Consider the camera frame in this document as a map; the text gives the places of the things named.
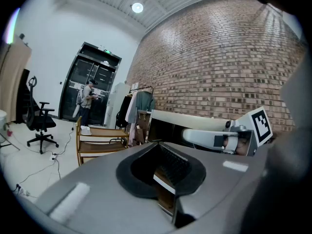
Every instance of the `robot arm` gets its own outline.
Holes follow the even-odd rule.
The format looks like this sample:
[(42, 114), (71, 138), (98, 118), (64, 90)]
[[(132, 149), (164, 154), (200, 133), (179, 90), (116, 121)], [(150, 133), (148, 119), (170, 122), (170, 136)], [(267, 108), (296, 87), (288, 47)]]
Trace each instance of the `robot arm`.
[(236, 154), (239, 138), (246, 138), (249, 140), (244, 152), (247, 156), (253, 156), (255, 150), (272, 135), (264, 107), (248, 112), (238, 120), (227, 121), (220, 131), (185, 129), (182, 132), (182, 137), (190, 143), (229, 154)]

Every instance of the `ceiling light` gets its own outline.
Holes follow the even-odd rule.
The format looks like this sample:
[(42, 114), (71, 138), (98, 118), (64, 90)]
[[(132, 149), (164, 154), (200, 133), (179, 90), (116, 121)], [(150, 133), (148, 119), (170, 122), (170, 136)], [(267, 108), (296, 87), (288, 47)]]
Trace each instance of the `ceiling light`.
[(143, 5), (139, 2), (136, 2), (132, 5), (132, 10), (136, 13), (140, 13), (143, 11)]

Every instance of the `glass door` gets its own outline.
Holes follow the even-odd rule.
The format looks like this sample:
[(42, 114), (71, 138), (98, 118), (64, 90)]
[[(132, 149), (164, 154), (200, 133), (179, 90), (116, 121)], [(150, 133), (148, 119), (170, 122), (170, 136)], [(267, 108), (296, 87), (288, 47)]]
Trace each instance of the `glass door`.
[(92, 101), (89, 113), (89, 124), (102, 125), (104, 122), (107, 99), (114, 72), (105, 68), (105, 65), (94, 65), (94, 73), (90, 74), (89, 80), (94, 79), (98, 84), (94, 86), (92, 92), (98, 95), (98, 99)]
[(64, 91), (61, 118), (70, 121), (78, 120), (79, 114), (73, 118), (78, 92), (91, 79), (89, 76), (91, 75), (93, 77), (95, 75), (96, 69), (97, 66), (94, 62), (82, 58), (76, 59)]

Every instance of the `brick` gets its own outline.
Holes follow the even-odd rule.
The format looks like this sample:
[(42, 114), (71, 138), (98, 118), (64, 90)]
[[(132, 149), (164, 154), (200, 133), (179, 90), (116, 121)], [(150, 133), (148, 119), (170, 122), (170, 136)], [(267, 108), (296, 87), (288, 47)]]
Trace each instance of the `brick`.
[(269, 6), (204, 0), (142, 39), (127, 84), (153, 86), (155, 109), (169, 112), (236, 119), (264, 106), (274, 131), (290, 131), (293, 120), (279, 89), (305, 50)]

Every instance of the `black office chair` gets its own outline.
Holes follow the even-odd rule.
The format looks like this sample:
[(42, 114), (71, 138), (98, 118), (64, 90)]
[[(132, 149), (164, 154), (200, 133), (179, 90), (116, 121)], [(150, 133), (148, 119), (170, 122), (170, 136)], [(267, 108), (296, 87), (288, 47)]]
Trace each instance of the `black office chair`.
[(48, 141), (51, 143), (54, 143), (56, 147), (59, 147), (59, 145), (51, 140), (53, 139), (52, 135), (43, 135), (42, 131), (47, 132), (47, 128), (56, 127), (55, 122), (52, 120), (50, 116), (48, 116), (48, 112), (54, 111), (54, 109), (48, 109), (43, 108), (45, 104), (49, 104), (48, 102), (40, 102), (41, 108), (39, 115), (35, 115), (34, 110), (34, 99), (33, 99), (33, 88), (37, 84), (37, 78), (34, 76), (32, 77), (29, 82), (30, 87), (30, 106), (28, 105), (28, 112), (27, 112), (27, 119), (26, 119), (26, 125), (29, 128), (29, 130), (33, 131), (36, 130), (37, 132), (40, 131), (40, 135), (36, 134), (36, 138), (31, 139), (27, 141), (27, 146), (30, 146), (29, 143), (35, 142), (40, 140), (40, 154), (43, 154), (42, 152), (42, 143), (43, 141)]

